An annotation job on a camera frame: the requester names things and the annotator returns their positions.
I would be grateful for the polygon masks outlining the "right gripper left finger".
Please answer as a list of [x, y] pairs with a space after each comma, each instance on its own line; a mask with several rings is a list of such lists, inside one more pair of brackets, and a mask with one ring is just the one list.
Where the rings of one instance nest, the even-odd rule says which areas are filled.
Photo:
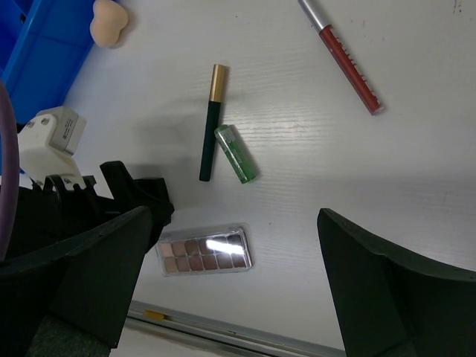
[[1, 355], [24, 356], [48, 314], [116, 347], [151, 228], [139, 207], [2, 263]]

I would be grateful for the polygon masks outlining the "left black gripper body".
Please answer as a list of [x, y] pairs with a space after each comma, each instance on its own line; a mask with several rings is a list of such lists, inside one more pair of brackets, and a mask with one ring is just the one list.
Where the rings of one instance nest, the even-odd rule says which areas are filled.
[[67, 189], [58, 175], [46, 178], [43, 187], [20, 188], [13, 233], [1, 266], [10, 260], [33, 253], [90, 231], [138, 207], [150, 212], [151, 231], [137, 258], [132, 249], [137, 243], [129, 234], [124, 246], [117, 243], [101, 254], [103, 264], [110, 267], [140, 266], [145, 253], [157, 243], [163, 228], [170, 224], [174, 212], [163, 178], [133, 178], [121, 161], [109, 161], [100, 170], [112, 194], [99, 196], [94, 177], [85, 178], [86, 185]]

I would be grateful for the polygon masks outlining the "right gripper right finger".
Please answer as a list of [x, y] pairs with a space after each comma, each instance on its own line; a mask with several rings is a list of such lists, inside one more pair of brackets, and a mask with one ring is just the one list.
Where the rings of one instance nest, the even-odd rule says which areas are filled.
[[347, 356], [474, 356], [475, 273], [376, 236], [329, 208], [318, 236]]

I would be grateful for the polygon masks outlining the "eyeshadow palette clear case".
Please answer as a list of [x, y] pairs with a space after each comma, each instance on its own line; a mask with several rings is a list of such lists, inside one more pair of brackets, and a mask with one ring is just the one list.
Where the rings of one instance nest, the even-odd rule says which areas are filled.
[[166, 277], [237, 273], [253, 267], [242, 225], [168, 232], [159, 238], [155, 251]]

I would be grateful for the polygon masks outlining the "blue plastic organizer bin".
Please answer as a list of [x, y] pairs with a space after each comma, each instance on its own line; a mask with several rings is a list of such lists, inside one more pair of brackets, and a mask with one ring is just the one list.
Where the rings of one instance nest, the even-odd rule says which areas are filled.
[[92, 1], [1, 2], [1, 79], [18, 123], [60, 106], [93, 39]]

